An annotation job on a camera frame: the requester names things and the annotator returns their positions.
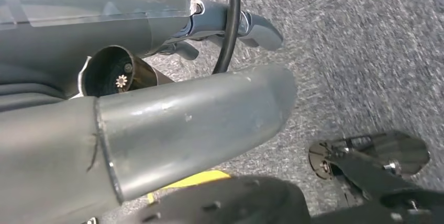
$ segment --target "gray pipe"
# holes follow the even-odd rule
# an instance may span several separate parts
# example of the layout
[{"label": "gray pipe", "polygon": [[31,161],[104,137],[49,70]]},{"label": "gray pipe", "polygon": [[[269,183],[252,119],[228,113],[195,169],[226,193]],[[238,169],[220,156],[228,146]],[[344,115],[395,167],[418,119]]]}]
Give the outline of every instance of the gray pipe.
[{"label": "gray pipe", "polygon": [[275,136],[295,95],[266,65],[0,113],[0,223],[79,224],[211,168]]}]

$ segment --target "black wheel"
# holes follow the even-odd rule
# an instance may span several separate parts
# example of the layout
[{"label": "black wheel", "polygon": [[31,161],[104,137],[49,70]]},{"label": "black wheel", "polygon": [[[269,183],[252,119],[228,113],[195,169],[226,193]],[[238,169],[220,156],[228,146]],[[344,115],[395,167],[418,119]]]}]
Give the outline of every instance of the black wheel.
[{"label": "black wheel", "polygon": [[125,223],[306,224],[302,191],[271,177],[229,178],[179,190],[140,210]]}]

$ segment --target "yellow object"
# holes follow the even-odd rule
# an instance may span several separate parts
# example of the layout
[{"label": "yellow object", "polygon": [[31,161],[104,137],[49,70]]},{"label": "yellow object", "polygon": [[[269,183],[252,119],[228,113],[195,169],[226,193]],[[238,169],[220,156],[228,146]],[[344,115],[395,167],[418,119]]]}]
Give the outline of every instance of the yellow object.
[{"label": "yellow object", "polygon": [[[195,185],[199,185],[199,184],[203,184],[203,183],[207,183],[207,182],[211,182],[211,181],[220,180],[223,178],[230,178],[230,175],[228,175],[222,171],[211,170],[211,171],[206,171],[206,172],[201,172],[201,173],[195,174],[195,175],[185,178],[181,181],[173,183],[169,186],[166,186],[162,189],[195,186]],[[154,202],[154,194],[153,193],[149,193],[147,195],[147,198],[148,198],[149,204]]]}]

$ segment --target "black wire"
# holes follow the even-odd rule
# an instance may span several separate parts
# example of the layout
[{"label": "black wire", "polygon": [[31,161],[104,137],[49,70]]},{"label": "black wire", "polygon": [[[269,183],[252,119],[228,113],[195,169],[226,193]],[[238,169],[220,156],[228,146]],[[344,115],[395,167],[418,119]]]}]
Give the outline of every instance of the black wire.
[{"label": "black wire", "polygon": [[224,42],[220,49],[219,58],[217,59],[213,74],[226,72],[228,70],[231,57],[235,50],[240,22],[240,0],[229,0],[228,2]]}]

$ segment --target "cylindrical opening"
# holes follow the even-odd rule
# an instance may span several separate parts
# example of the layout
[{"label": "cylindrical opening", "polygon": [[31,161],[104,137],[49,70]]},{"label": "cylindrical opening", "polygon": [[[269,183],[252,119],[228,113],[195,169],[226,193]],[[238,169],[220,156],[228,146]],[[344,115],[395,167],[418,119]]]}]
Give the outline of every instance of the cylindrical opening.
[{"label": "cylindrical opening", "polygon": [[110,46],[91,58],[81,87],[84,95],[100,97],[172,82],[126,49]]}]

